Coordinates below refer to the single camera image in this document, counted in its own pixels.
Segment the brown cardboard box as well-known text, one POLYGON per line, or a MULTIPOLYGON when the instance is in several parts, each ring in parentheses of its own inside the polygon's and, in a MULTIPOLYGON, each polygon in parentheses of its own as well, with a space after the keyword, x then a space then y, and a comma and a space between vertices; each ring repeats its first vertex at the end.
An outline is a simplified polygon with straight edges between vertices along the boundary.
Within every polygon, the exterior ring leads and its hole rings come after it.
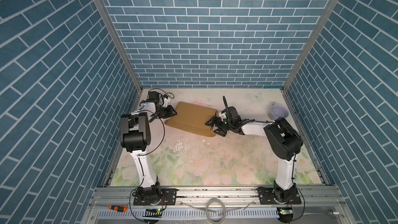
POLYGON ((212 130, 212 125, 207 126, 205 123, 216 115, 217 110, 180 102, 177 105, 176 112, 177 115, 165 122, 167 126, 209 138, 216 136, 212 130))

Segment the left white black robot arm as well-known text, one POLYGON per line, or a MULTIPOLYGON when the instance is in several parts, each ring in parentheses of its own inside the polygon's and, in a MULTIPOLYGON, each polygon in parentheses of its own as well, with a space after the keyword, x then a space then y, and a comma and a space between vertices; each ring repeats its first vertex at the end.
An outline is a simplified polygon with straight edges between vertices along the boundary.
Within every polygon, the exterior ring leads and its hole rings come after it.
POLYGON ((175 96, 162 89, 150 89, 147 98, 142 100, 136 110, 123 114, 120 118, 120 144, 132 157, 139 176, 139 186, 132 190, 134 205, 158 205, 163 209, 167 205, 166 193, 162 192, 158 176, 155 174, 150 154, 147 151, 151 144, 150 123, 177 115, 170 101, 175 96))

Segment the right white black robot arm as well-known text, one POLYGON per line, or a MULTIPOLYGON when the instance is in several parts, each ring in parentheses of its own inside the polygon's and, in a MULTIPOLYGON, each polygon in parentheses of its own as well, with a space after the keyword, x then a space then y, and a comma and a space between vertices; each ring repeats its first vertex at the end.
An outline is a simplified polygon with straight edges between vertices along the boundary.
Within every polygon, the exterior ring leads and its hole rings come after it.
POLYGON ((214 133, 222 137, 225 137, 228 131, 240 135, 266 137, 272 151, 278 157, 277 176, 272 191, 274 201, 285 204, 299 196, 294 182, 294 165, 303 141, 285 118, 274 121, 241 119, 236 108, 231 106, 212 116, 205 125, 216 128, 214 133))

